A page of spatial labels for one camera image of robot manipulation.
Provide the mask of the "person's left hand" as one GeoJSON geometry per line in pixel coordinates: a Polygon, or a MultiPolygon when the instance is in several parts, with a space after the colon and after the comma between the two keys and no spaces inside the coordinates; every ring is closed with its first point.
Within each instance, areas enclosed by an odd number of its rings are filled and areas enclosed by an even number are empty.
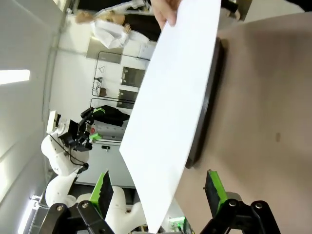
{"type": "Polygon", "coordinates": [[[154,16],[163,30],[166,23],[175,26],[181,0],[151,0],[154,16]]]}

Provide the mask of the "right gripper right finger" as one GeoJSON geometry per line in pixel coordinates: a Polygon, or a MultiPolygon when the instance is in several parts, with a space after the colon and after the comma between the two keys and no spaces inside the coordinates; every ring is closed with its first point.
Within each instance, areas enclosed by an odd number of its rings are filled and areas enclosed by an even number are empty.
{"type": "Polygon", "coordinates": [[[217,171],[208,170],[204,191],[212,219],[202,234],[228,234],[240,230],[243,234],[279,234],[280,229],[267,202],[257,200],[251,205],[229,198],[217,171]]]}

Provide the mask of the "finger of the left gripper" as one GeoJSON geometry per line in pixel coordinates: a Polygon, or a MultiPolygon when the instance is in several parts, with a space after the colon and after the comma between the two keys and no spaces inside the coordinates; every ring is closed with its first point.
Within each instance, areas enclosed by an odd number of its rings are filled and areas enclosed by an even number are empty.
{"type": "Polygon", "coordinates": [[[105,111],[103,108],[93,108],[93,107],[89,107],[88,109],[86,109],[80,114],[82,118],[82,120],[79,122],[80,131],[86,131],[89,125],[90,126],[93,125],[95,121],[94,114],[97,112],[105,114],[105,111]]]}
{"type": "Polygon", "coordinates": [[[81,135],[75,141],[73,149],[76,151],[90,151],[93,148],[93,143],[100,140],[100,134],[81,135]]]}

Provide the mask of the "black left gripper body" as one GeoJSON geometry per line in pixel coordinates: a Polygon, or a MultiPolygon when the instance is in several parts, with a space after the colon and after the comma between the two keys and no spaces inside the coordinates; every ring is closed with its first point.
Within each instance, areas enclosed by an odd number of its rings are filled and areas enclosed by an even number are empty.
{"type": "Polygon", "coordinates": [[[65,129],[60,134],[60,140],[65,146],[78,145],[78,123],[73,120],[65,122],[65,129]]]}

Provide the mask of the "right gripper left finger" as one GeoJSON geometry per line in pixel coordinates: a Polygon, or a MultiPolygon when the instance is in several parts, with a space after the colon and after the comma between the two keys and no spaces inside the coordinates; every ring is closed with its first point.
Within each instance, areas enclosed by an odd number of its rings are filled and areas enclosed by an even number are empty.
{"type": "Polygon", "coordinates": [[[89,200],[69,202],[58,199],[46,215],[47,234],[112,234],[105,221],[114,191],[109,172],[101,174],[89,200]]]}

